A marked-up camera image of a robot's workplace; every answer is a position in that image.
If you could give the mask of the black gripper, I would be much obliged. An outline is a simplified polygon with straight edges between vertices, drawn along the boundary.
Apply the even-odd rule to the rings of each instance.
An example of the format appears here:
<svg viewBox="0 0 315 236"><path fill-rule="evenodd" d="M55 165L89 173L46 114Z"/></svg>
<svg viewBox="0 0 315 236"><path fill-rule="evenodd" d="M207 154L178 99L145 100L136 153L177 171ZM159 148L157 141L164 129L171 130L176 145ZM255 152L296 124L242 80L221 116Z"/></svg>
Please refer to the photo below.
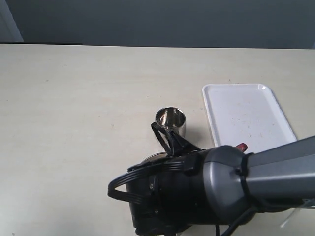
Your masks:
<svg viewBox="0 0 315 236"><path fill-rule="evenodd" d="M195 164L196 170L189 175L162 172L128 183L128 192L150 200L149 204L130 204L136 234L168 235L192 225L208 224L209 203L203 181L203 163L208 152L156 122L151 128L168 156L179 156L174 161L188 160Z"/></svg>

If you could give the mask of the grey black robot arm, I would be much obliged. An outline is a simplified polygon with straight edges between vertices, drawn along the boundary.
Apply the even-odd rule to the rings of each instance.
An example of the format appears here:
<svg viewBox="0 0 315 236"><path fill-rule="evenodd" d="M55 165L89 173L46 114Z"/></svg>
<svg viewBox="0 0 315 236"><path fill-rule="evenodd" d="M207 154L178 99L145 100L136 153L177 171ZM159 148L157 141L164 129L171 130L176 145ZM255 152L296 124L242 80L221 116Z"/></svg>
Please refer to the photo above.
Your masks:
<svg viewBox="0 0 315 236"><path fill-rule="evenodd" d="M231 234L256 213L315 204L314 137L244 153L232 146L199 149L157 123L151 127L168 154L159 163L180 168L147 170L126 185L145 198L130 204L140 236L174 236L193 225L228 225Z"/></svg>

